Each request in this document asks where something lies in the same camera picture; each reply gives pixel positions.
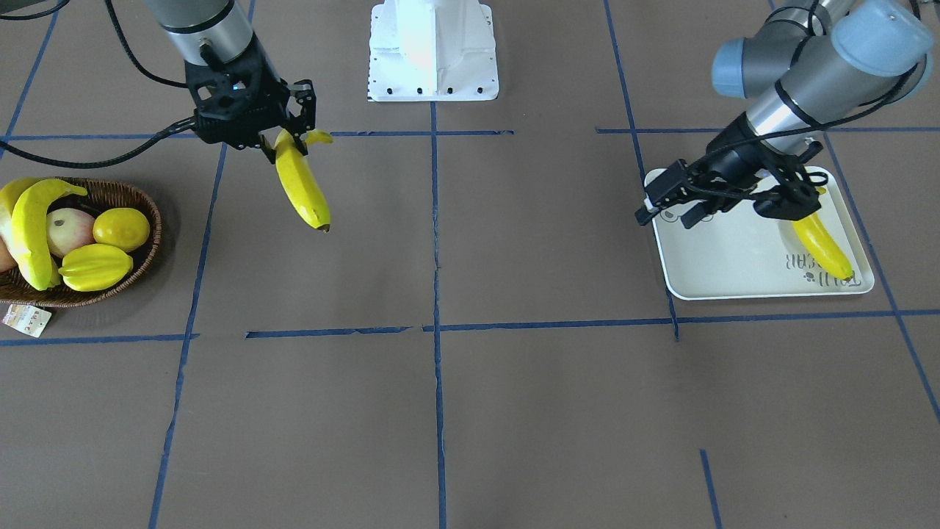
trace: starfruit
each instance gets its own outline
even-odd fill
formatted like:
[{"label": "starfruit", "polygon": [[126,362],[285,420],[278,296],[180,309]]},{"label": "starfruit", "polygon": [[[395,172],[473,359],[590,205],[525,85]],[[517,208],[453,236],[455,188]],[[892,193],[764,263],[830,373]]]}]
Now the starfruit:
[{"label": "starfruit", "polygon": [[95,292],[118,284],[132,268],[133,258],[124,250],[93,244],[67,253],[58,271],[70,289]]}]

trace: blue tape line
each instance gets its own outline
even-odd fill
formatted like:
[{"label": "blue tape line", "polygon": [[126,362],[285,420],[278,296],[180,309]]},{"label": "blue tape line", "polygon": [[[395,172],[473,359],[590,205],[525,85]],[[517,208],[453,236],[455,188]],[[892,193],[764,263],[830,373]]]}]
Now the blue tape line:
[{"label": "blue tape line", "polygon": [[[438,131],[438,136],[513,136],[514,130],[503,131]],[[336,131],[330,135],[336,137],[400,137],[400,136],[431,136],[431,131]],[[4,136],[4,141],[43,141],[51,139],[150,139],[153,134],[57,134],[57,135],[28,135]],[[193,133],[179,133],[169,138],[196,138]]]},{"label": "blue tape line", "polygon": [[[153,134],[58,134],[58,135],[30,135],[30,136],[9,136],[5,141],[46,141],[54,139],[151,139]],[[193,133],[179,133],[168,136],[171,138],[193,138],[198,137]]]},{"label": "blue tape line", "polygon": [[[492,330],[492,329],[569,329],[590,327],[632,327],[639,325],[670,325],[670,318],[638,318],[630,320],[582,320],[582,321],[551,321],[551,322],[507,322],[507,323],[468,323],[441,325],[443,332],[461,330]],[[434,328],[425,326],[425,332]]]},{"label": "blue tape line", "polygon": [[437,131],[438,136],[512,136],[516,131]]},{"label": "blue tape line", "polygon": [[609,0],[603,0],[603,10],[607,15],[607,30],[610,31],[610,42],[614,47],[614,60],[617,61],[617,75],[620,79],[620,90],[623,92],[623,104],[627,108],[627,121],[630,123],[630,136],[634,141],[634,152],[636,153],[636,163],[640,168],[640,182],[646,174],[643,167],[643,153],[640,151],[639,136],[636,135],[636,122],[634,121],[634,108],[630,104],[630,90],[627,89],[627,78],[623,73],[623,63],[620,61],[620,47],[617,44],[617,32],[614,31],[614,18],[610,14]]},{"label": "blue tape line", "polygon": [[[630,134],[630,129],[594,129],[597,134]],[[637,134],[716,134],[724,129],[688,128],[688,129],[635,129]]]},{"label": "blue tape line", "polygon": [[352,334],[396,334],[410,327],[371,327],[362,329],[302,329],[302,330],[252,330],[244,334],[245,340],[259,338],[296,338],[303,336],[349,336]]},{"label": "blue tape line", "polygon": [[750,314],[736,316],[700,316],[679,318],[682,323],[731,323],[756,321],[803,321],[832,320],[849,318],[885,318],[891,317],[892,311],[863,311],[845,313],[796,313],[796,314]]},{"label": "blue tape line", "polygon": [[336,131],[330,133],[337,137],[362,137],[362,136],[512,136],[516,134],[513,130],[502,131]]},{"label": "blue tape line", "polygon": [[940,309],[919,309],[913,311],[901,311],[902,316],[940,316]]},{"label": "blue tape line", "polygon": [[708,487],[708,499],[712,504],[712,518],[714,518],[714,528],[722,529],[721,511],[718,509],[718,497],[714,493],[714,482],[712,481],[712,466],[708,462],[708,452],[699,450],[698,455],[702,459],[702,471],[705,472],[705,486]]},{"label": "blue tape line", "polygon": [[[13,111],[13,117],[9,121],[7,126],[7,133],[4,134],[4,137],[10,137],[13,134],[13,129],[16,127],[16,122],[20,119],[20,112],[23,111],[23,105],[26,103],[26,95],[29,93],[29,89],[33,86],[33,79],[36,78],[36,72],[39,71],[39,64],[42,62],[42,57],[46,54],[46,48],[49,46],[49,40],[53,36],[53,29],[55,29],[55,21],[58,20],[58,11],[53,13],[52,19],[49,21],[49,27],[46,29],[46,36],[42,39],[42,45],[39,47],[39,52],[36,54],[36,60],[33,61],[33,68],[29,71],[29,75],[26,77],[26,82],[23,83],[23,91],[20,92],[20,99],[16,102],[16,110]],[[0,149],[0,160],[3,159],[4,153],[7,151],[5,149]]]},{"label": "blue tape line", "polygon": [[937,423],[940,423],[940,404],[937,403],[937,398],[933,393],[931,382],[927,379],[927,373],[924,372],[924,367],[920,363],[920,357],[917,355],[917,350],[914,348],[914,342],[911,340],[911,335],[907,332],[907,326],[904,324],[904,318],[901,315],[901,311],[898,310],[898,303],[894,298],[894,294],[891,292],[890,285],[888,285],[887,278],[885,277],[885,271],[881,266],[881,261],[878,259],[878,252],[875,251],[875,246],[871,243],[869,231],[865,227],[865,222],[862,220],[862,216],[858,213],[858,207],[855,204],[855,198],[852,195],[852,190],[849,188],[849,183],[845,180],[845,173],[842,172],[842,165],[838,162],[838,156],[836,156],[836,150],[833,149],[832,140],[829,138],[828,133],[823,133],[822,139],[825,141],[826,149],[829,150],[829,155],[832,156],[832,162],[833,166],[836,168],[839,185],[845,192],[845,198],[849,202],[850,207],[852,207],[852,213],[855,215],[855,220],[858,221],[858,229],[862,232],[862,238],[865,240],[865,244],[867,244],[869,247],[871,260],[874,262],[875,270],[878,271],[878,278],[881,280],[882,285],[885,288],[885,295],[887,296],[888,303],[891,304],[891,311],[894,313],[895,319],[898,322],[898,328],[901,330],[901,336],[904,338],[904,343],[907,344],[907,350],[911,354],[911,360],[914,362],[914,367],[917,370],[917,376],[920,377],[920,383],[923,385],[924,391],[927,392],[927,400],[929,400],[931,403],[931,407],[933,408],[933,415],[936,417]]},{"label": "blue tape line", "polygon": [[[687,316],[676,318],[683,324],[709,324],[734,322],[761,322],[761,321],[805,321],[824,319],[850,319],[850,318],[881,318],[894,316],[892,311],[865,311],[845,313],[795,313],[795,314],[740,314],[730,316]],[[502,322],[502,323],[469,323],[442,325],[442,332],[464,330],[492,330],[492,329],[570,329],[593,327],[637,327],[645,325],[672,325],[672,318],[635,318],[616,320],[578,320],[578,321],[544,321],[544,322]],[[424,332],[431,332],[434,326],[426,325],[421,328]]]},{"label": "blue tape line", "polygon": [[199,306],[199,294],[202,290],[202,276],[206,269],[206,258],[209,255],[209,241],[212,237],[212,214],[215,211],[215,201],[219,197],[219,184],[222,182],[222,169],[226,163],[226,152],[228,145],[223,144],[219,152],[219,163],[215,169],[215,183],[212,185],[212,198],[209,202],[209,213],[206,217],[206,229],[202,235],[202,250],[199,253],[199,266],[196,269],[196,283],[193,286],[193,302],[189,309],[189,317],[186,319],[186,333],[183,336],[182,348],[180,350],[180,367],[177,369],[176,391],[173,400],[173,415],[170,418],[170,425],[166,429],[164,438],[164,451],[160,457],[160,471],[157,474],[157,486],[153,491],[153,505],[150,508],[150,519],[148,529],[156,529],[157,518],[160,515],[160,502],[164,495],[164,483],[166,482],[166,469],[169,465],[170,450],[173,447],[173,434],[176,432],[177,415],[180,412],[180,397],[182,396],[183,368],[189,360],[189,345],[193,340],[193,326],[196,323],[196,309]]},{"label": "blue tape line", "polygon": [[430,136],[429,131],[336,131],[331,136]]},{"label": "blue tape line", "polygon": [[[690,128],[660,128],[660,129],[635,129],[637,134],[717,134],[724,129],[712,127],[690,127]],[[602,129],[595,127],[597,134],[630,134],[630,129]],[[848,133],[936,133],[940,132],[940,127],[835,127],[829,129],[829,132],[848,132]]]},{"label": "blue tape line", "polygon": [[431,103],[431,219],[434,228],[434,405],[437,417],[437,508],[438,526],[447,529],[447,479],[444,446],[444,380],[441,373],[441,246],[437,221],[437,104]]},{"label": "blue tape line", "polygon": [[676,342],[679,341],[679,317],[676,315],[676,304],[673,302],[672,293],[669,292],[669,288],[666,288],[666,300],[669,302],[669,319],[672,320],[672,334],[676,337]]},{"label": "blue tape line", "polygon": [[940,132],[940,127],[835,127],[829,132]]},{"label": "blue tape line", "polygon": [[74,338],[32,338],[24,340],[0,340],[0,347],[29,345],[80,345],[80,344],[133,344],[137,342],[179,342],[182,334],[153,334],[136,336],[79,336]]}]

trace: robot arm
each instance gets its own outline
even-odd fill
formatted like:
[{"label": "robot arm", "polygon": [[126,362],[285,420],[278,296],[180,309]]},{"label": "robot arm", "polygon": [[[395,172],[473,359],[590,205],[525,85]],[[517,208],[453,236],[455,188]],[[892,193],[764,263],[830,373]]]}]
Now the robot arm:
[{"label": "robot arm", "polygon": [[[693,164],[677,160],[645,185],[644,206],[635,213],[641,225],[668,207],[693,201],[697,204],[682,216],[687,229],[742,200],[753,201],[760,216],[787,220],[820,208],[820,183],[805,169],[823,148],[812,133],[841,124],[860,105],[875,104],[857,117],[897,101],[922,84],[932,65],[930,31],[892,0],[868,0],[833,24],[831,36],[813,35],[828,33],[826,19],[838,19],[851,3],[798,0],[771,16],[754,39],[756,52],[749,55],[746,44],[734,44],[741,61],[737,79],[716,87],[739,97],[760,88],[760,96],[709,143],[705,156]],[[812,17],[816,31],[809,30],[804,4],[826,5]],[[797,40],[787,25],[805,33]],[[770,53],[774,42],[780,44],[776,55]],[[723,52],[728,55],[728,48]],[[760,66],[749,70],[749,57]],[[753,193],[761,169],[777,185]]]},{"label": "robot arm", "polygon": [[[280,126],[306,154],[301,136],[315,126],[313,83],[289,85],[277,75],[235,0],[145,1],[185,60],[197,136],[236,149],[262,149],[274,163],[274,149],[261,132]],[[290,97],[301,106],[298,116],[288,110]]]}]

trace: black cable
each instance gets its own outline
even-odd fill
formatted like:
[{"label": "black cable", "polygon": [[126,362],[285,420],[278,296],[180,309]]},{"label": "black cable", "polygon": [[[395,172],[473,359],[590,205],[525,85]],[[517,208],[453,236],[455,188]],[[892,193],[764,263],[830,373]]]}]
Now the black cable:
[{"label": "black cable", "polygon": [[121,29],[120,22],[118,22],[118,14],[115,13],[114,4],[111,3],[111,0],[104,0],[104,6],[108,9],[108,16],[111,17],[111,25],[115,28],[117,39],[120,40],[120,45],[122,48],[124,48],[124,53],[127,54],[127,57],[131,60],[135,68],[137,68],[139,72],[143,73],[148,79],[156,81],[162,85],[176,88],[186,88],[186,83],[164,79],[163,77],[151,73],[149,70],[144,68],[144,66],[140,64],[140,61],[137,60],[137,57],[134,56],[133,52],[131,51],[131,45],[127,43],[127,39],[124,37],[124,30]]},{"label": "black cable", "polygon": [[48,9],[46,9],[46,10],[44,10],[44,11],[40,11],[40,12],[38,12],[38,13],[33,13],[33,14],[31,14],[31,15],[0,15],[0,20],[14,20],[14,21],[20,21],[20,20],[36,20],[36,19],[40,19],[40,18],[42,18],[42,17],[44,17],[44,16],[48,16],[48,15],[51,15],[51,14],[55,13],[56,11],[58,11],[58,10],[64,8],[65,5],[68,4],[68,3],[69,3],[69,0],[59,0],[58,4],[55,4],[55,5],[52,6],[51,8],[48,8]]},{"label": "black cable", "polygon": [[179,120],[173,123],[172,125],[166,127],[164,130],[151,136],[150,139],[142,143],[136,149],[129,151],[129,152],[125,152],[121,156],[111,158],[110,160],[103,160],[101,162],[69,162],[69,161],[64,161],[64,160],[56,160],[54,158],[46,158],[45,156],[39,156],[38,154],[33,154],[31,152],[21,151],[20,149],[13,147],[12,145],[8,144],[6,141],[3,141],[3,140],[0,140],[0,148],[3,148],[10,154],[15,154],[17,156],[20,156],[21,158],[25,158],[32,162],[38,162],[41,164],[45,164],[47,166],[54,166],[57,168],[70,168],[70,169],[108,168],[111,166],[115,166],[121,162],[126,162],[127,160],[130,160],[131,158],[134,158],[141,152],[146,151],[150,147],[153,147],[154,145],[156,145],[156,143],[160,141],[161,139],[168,138],[170,136],[173,136],[177,133],[181,133],[183,131],[191,130],[194,126],[195,124],[192,118]]},{"label": "black cable", "polygon": [[899,93],[899,92],[901,91],[901,89],[903,88],[904,84],[907,83],[907,80],[911,78],[911,75],[914,74],[914,71],[915,71],[916,69],[917,69],[917,66],[915,66],[914,68],[912,68],[912,69],[908,70],[907,72],[905,72],[905,73],[898,79],[898,82],[895,83],[894,87],[892,87],[891,90],[889,90],[884,96],[882,96],[881,100],[880,100],[878,103],[876,103],[875,105],[873,105],[873,106],[870,107],[870,108],[866,108],[865,110],[862,110],[861,112],[858,112],[858,113],[856,113],[856,114],[852,114],[851,116],[847,116],[847,117],[845,117],[845,118],[842,118],[841,120],[833,120],[833,121],[829,121],[829,122],[827,122],[827,123],[821,123],[821,124],[819,124],[818,126],[814,126],[814,127],[804,127],[804,128],[802,128],[802,129],[793,129],[793,130],[789,130],[789,131],[777,131],[777,132],[775,132],[775,133],[768,133],[768,134],[764,134],[764,135],[760,135],[760,136],[750,137],[750,138],[748,138],[748,139],[742,139],[742,140],[739,140],[739,141],[733,141],[733,142],[731,142],[731,143],[729,143],[729,144],[727,144],[727,145],[722,145],[721,147],[719,147],[718,149],[715,149],[714,151],[711,151],[711,152],[706,153],[704,156],[702,156],[701,158],[699,158],[699,159],[696,161],[696,163],[695,163],[694,165],[699,166],[699,165],[701,165],[701,164],[707,162],[708,160],[711,160],[712,158],[716,157],[718,154],[724,154],[725,152],[731,151],[731,150],[733,150],[733,149],[737,149],[738,147],[742,147],[743,145],[748,145],[748,144],[751,144],[751,143],[757,143],[757,142],[763,141],[763,140],[765,140],[765,139],[774,139],[775,137],[784,137],[784,136],[796,136],[796,135],[800,135],[800,134],[811,134],[811,133],[814,133],[814,132],[825,131],[825,130],[830,129],[830,128],[832,128],[832,127],[838,127],[838,126],[840,126],[840,125],[844,125],[844,124],[846,124],[846,123],[849,123],[849,122],[852,122],[852,121],[855,121],[855,120],[861,120],[862,118],[865,118],[866,116],[870,115],[871,113],[873,113],[873,112],[875,112],[875,111],[881,109],[881,108],[884,107],[885,105],[889,104],[889,103],[891,102],[891,100],[892,100],[895,96],[898,95],[898,93]]},{"label": "black cable", "polygon": [[[863,110],[863,111],[861,111],[861,112],[858,112],[858,113],[856,113],[856,114],[852,114],[851,116],[848,116],[848,117],[846,117],[846,118],[842,118],[841,120],[833,120],[833,121],[829,121],[829,122],[827,122],[827,123],[821,123],[819,126],[815,126],[815,127],[804,127],[804,128],[802,128],[802,129],[794,129],[794,130],[789,130],[789,131],[778,131],[778,132],[775,132],[775,133],[769,133],[769,134],[764,134],[764,135],[760,135],[760,136],[750,137],[750,138],[748,138],[748,139],[742,139],[742,140],[740,140],[740,141],[733,141],[733,142],[731,142],[731,143],[729,143],[729,144],[727,144],[727,145],[723,145],[723,146],[719,147],[718,149],[715,149],[714,151],[711,151],[711,152],[706,153],[704,156],[702,156],[701,158],[699,158],[699,159],[696,161],[696,163],[693,164],[693,166],[702,167],[702,165],[703,165],[705,162],[707,162],[707,161],[711,160],[712,158],[716,157],[718,154],[724,154],[725,152],[732,151],[732,150],[734,150],[734,149],[737,149],[738,147],[742,147],[742,146],[744,146],[744,145],[748,145],[748,144],[751,144],[751,143],[757,143],[757,142],[763,141],[763,140],[765,140],[765,139],[773,139],[773,138],[775,138],[775,137],[783,137],[783,136],[795,136],[795,135],[800,135],[800,134],[810,134],[810,133],[814,133],[814,132],[824,131],[824,130],[829,129],[829,128],[831,128],[831,127],[836,127],[836,126],[839,126],[839,125],[844,125],[845,123],[848,123],[848,122],[851,122],[851,121],[860,120],[860,119],[862,119],[862,118],[865,118],[866,116],[870,115],[871,113],[873,113],[873,112],[879,110],[880,108],[882,108],[882,107],[884,107],[885,105],[887,105],[888,103],[890,103],[890,101],[891,101],[896,95],[898,95],[898,92],[901,91],[901,88],[903,88],[904,84],[907,83],[907,80],[911,77],[911,75],[914,74],[914,71],[915,71],[916,69],[917,69],[917,66],[915,66],[915,67],[912,68],[911,70],[908,70],[907,72],[905,72],[905,73],[898,79],[898,82],[895,83],[894,87],[892,87],[891,90],[889,90],[884,96],[882,96],[881,99],[878,101],[878,103],[876,103],[876,104],[875,104],[874,106],[872,106],[871,108],[867,108],[867,109],[865,109],[865,110]],[[734,193],[734,192],[732,192],[732,191],[721,191],[721,190],[716,190],[716,189],[704,189],[704,188],[698,187],[698,186],[696,186],[696,185],[694,185],[694,184],[690,184],[690,183],[688,183],[688,182],[685,184],[685,186],[686,186],[688,189],[690,189],[691,191],[694,191],[694,192],[697,192],[697,193],[702,193],[702,194],[705,194],[705,195],[714,195],[714,196],[716,196],[716,197],[725,197],[725,198],[728,198],[728,199],[737,199],[737,200],[755,200],[755,198],[753,198],[751,195],[746,195],[746,194],[744,194],[744,193]]]}]

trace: lemon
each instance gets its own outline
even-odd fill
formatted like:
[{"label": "lemon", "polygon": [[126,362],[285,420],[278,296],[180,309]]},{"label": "lemon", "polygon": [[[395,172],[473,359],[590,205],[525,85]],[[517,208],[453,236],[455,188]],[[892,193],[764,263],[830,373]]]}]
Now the lemon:
[{"label": "lemon", "polygon": [[133,208],[113,208],[95,219],[95,241],[130,252],[140,248],[150,236],[150,222]]}]

